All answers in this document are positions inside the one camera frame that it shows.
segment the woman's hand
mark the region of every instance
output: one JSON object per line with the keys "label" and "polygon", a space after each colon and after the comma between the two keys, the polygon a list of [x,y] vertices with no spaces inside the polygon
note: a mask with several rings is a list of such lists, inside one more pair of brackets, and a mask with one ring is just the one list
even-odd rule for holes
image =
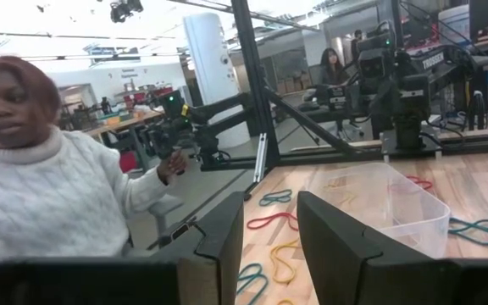
{"label": "woman's hand", "polygon": [[186,169],[187,161],[186,156],[182,154],[181,150],[173,152],[170,158],[166,158],[162,160],[158,166],[158,176],[159,179],[164,184],[168,183],[168,178],[171,175],[181,172],[182,170]]}

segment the woman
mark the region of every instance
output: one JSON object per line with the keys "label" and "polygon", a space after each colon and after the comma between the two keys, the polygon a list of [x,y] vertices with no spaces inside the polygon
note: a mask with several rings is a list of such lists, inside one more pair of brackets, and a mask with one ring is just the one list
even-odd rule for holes
{"label": "woman", "polygon": [[120,255],[125,218],[148,209],[186,166],[178,152],[129,179],[117,151],[56,127],[59,107],[36,66],[0,58],[0,260]]}
{"label": "woman", "polygon": [[321,84],[340,85],[349,79],[346,71],[342,71],[338,54],[335,49],[328,47],[321,55]]}

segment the rubber band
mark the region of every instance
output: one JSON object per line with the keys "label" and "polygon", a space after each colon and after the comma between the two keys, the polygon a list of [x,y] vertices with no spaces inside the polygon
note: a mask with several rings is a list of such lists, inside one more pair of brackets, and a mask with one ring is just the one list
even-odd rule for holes
{"label": "rubber band", "polygon": [[[257,268],[258,271],[255,272],[254,274],[245,274],[251,268]],[[244,269],[242,269],[241,272],[238,274],[237,282],[241,282],[241,281],[246,281],[246,282],[236,290],[236,295],[241,294],[246,289],[246,287],[248,287],[255,280],[258,279],[263,279],[264,285],[263,287],[261,287],[258,293],[256,293],[255,296],[253,296],[252,300],[250,300],[250,302],[247,305],[253,305],[255,304],[255,302],[258,301],[258,299],[263,295],[263,292],[267,289],[267,286],[269,285],[269,279],[263,274],[263,266],[260,263],[250,263],[246,267],[244,267]]]}
{"label": "rubber band", "polygon": [[[287,242],[285,244],[281,244],[279,246],[276,246],[276,247],[272,248],[272,250],[270,250],[270,260],[272,261],[272,264],[274,265],[274,272],[272,275],[272,280],[275,281],[276,283],[289,284],[289,283],[291,283],[292,280],[295,279],[295,276],[297,275],[297,271],[285,259],[280,258],[278,256],[278,251],[281,249],[285,249],[285,248],[298,249],[298,248],[300,248],[299,246],[296,245],[298,243],[298,241],[299,241],[299,238],[297,238],[295,241]],[[288,276],[287,278],[284,278],[284,279],[278,278],[278,269],[280,268],[280,263],[284,264],[291,271],[291,275]]]}
{"label": "rubber band", "polygon": [[426,191],[428,191],[429,189],[432,188],[432,182],[430,182],[430,181],[421,180],[421,178],[416,177],[416,176],[406,176],[406,178],[411,180],[416,185],[421,186]]}
{"label": "rubber band", "polygon": [[[289,225],[289,227],[292,230],[298,231],[298,227],[294,226],[291,223],[291,220],[297,221],[297,217],[293,216],[291,213],[286,213],[286,212],[276,213],[274,215],[270,215],[270,216],[263,217],[263,218],[252,219],[246,223],[246,227],[250,230],[258,230],[258,229],[264,228],[265,226],[269,225],[274,219],[277,219],[277,218],[287,219],[287,224]],[[252,226],[253,223],[257,223],[257,222],[263,222],[263,223],[260,225]]]}
{"label": "rubber band", "polygon": [[282,305],[282,304],[295,305],[291,299],[283,299],[278,302],[278,305]]}
{"label": "rubber band", "polygon": [[[414,184],[419,186],[420,188],[424,189],[425,191],[430,191],[430,189],[434,186],[432,182],[427,181],[427,180],[422,180],[419,177],[408,175],[406,178],[410,181],[412,181]],[[398,193],[402,194],[408,194],[408,195],[413,195],[417,194],[420,192],[420,190],[415,190],[415,191],[408,191],[407,188],[409,187],[408,183],[393,183],[389,186],[389,189],[391,191],[396,191]]]}
{"label": "rubber band", "polygon": [[[336,189],[336,188],[340,188],[340,187],[339,186],[333,186],[333,185],[326,185],[326,186],[323,186],[323,188],[325,190],[331,191],[332,189]],[[343,204],[346,202],[351,203],[353,201],[353,199],[357,198],[357,196],[350,191],[346,191],[346,190],[341,190],[341,191],[344,192],[344,197],[337,204]]]}
{"label": "rubber band", "polygon": [[259,200],[259,205],[261,207],[268,207],[273,203],[288,203],[291,201],[291,195],[293,195],[293,191],[290,189],[286,189],[284,191],[275,191],[269,194],[266,194]]}
{"label": "rubber band", "polygon": [[451,217],[449,219],[449,224],[462,225],[462,227],[456,229],[455,228],[449,229],[447,233],[462,237],[463,239],[467,241],[471,241],[476,245],[488,247],[488,241],[480,241],[471,236],[463,234],[467,230],[476,229],[488,235],[488,219],[481,219],[476,222],[469,223],[467,221]]}

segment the teal rubber band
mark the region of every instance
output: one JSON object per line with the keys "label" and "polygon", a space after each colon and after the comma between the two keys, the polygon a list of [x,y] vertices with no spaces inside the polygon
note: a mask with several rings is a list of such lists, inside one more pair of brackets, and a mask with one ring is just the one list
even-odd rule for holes
{"label": "teal rubber band", "polygon": [[461,225],[462,227],[456,229],[449,229],[447,233],[459,236],[467,241],[473,242],[474,244],[481,245],[483,247],[488,247],[488,241],[480,241],[471,236],[464,234],[465,231],[475,229],[480,230],[488,234],[488,219],[481,219],[473,223],[451,217],[449,219],[449,224]]}
{"label": "teal rubber band", "polygon": [[293,191],[290,189],[271,192],[259,200],[259,205],[261,207],[268,207],[273,203],[288,203],[291,201],[291,195],[293,195]]}
{"label": "teal rubber band", "polygon": [[[258,270],[252,274],[246,274],[249,269],[257,268]],[[252,300],[247,305],[253,305],[258,299],[263,295],[264,291],[267,289],[269,285],[269,279],[263,274],[263,266],[260,263],[250,263],[242,271],[238,274],[238,282],[245,281],[245,283],[236,290],[236,295],[241,294],[246,287],[251,285],[255,280],[263,279],[264,285],[261,289],[256,293],[256,295],[252,298]]]}

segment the wooden table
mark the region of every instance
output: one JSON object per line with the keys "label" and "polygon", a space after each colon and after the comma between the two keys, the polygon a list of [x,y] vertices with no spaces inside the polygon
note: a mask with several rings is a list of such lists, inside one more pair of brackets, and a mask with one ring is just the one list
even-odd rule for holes
{"label": "wooden table", "polygon": [[147,119],[153,119],[160,115],[164,115],[164,113],[152,111],[150,113],[144,114],[144,116],[139,119],[138,118],[127,119],[125,121],[119,122],[118,124],[105,125],[105,126],[97,127],[96,129],[93,130],[83,130],[83,131],[90,136],[100,136],[105,132],[121,130],[126,127],[129,128],[129,126],[143,123]]}
{"label": "wooden table", "polygon": [[[474,133],[485,133],[477,130]],[[251,219],[262,218],[278,212],[297,214],[297,193],[307,190],[312,184],[326,183],[318,180],[321,174],[356,164],[326,164],[320,166],[279,167],[268,174],[253,190],[252,199],[244,206],[244,223]],[[420,159],[390,163],[404,175],[416,175],[434,183],[431,190],[452,210],[456,217],[466,220],[488,218],[488,154],[461,155],[444,157],[440,160]],[[290,203],[278,203],[260,207],[258,201],[265,194],[273,191],[292,189]],[[270,262],[270,250],[281,243],[298,238],[298,232],[290,230],[286,220],[277,219],[259,230],[244,228],[244,245],[241,268],[249,263],[260,263],[263,272],[269,277],[266,292],[256,304],[275,305],[284,298],[290,298],[295,305],[318,304],[313,284],[301,249],[283,249],[280,256],[287,258],[297,270],[296,278],[289,285],[277,284],[271,280],[273,264]],[[481,247],[457,237],[448,238],[446,255],[448,257],[488,258],[488,247]],[[284,277],[289,271],[281,267],[279,276]],[[236,299],[236,304],[248,304],[249,300],[262,287],[258,280]]]}

